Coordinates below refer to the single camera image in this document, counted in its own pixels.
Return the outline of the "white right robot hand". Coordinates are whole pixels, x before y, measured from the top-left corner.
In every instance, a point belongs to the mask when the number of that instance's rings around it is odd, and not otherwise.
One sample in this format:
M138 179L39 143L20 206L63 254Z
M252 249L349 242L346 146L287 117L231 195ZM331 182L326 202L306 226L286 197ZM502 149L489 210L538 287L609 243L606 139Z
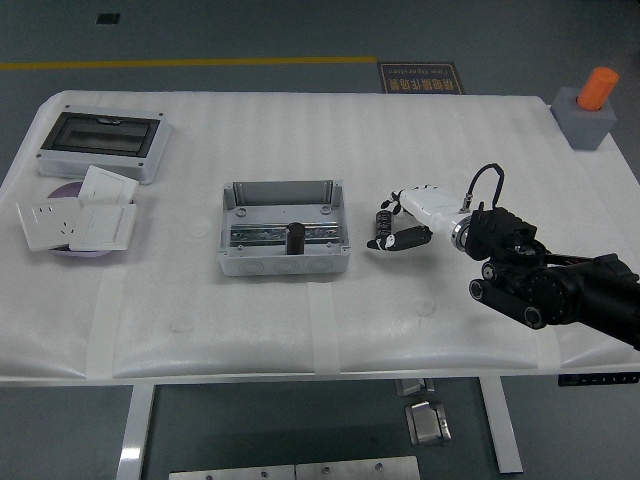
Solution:
M471 213L470 201L457 201L446 190L427 185L392 192L376 213L375 236L367 247L379 251L403 251L426 245L434 234L444 235L459 251L464 252ZM417 225L392 231L393 217L407 213Z

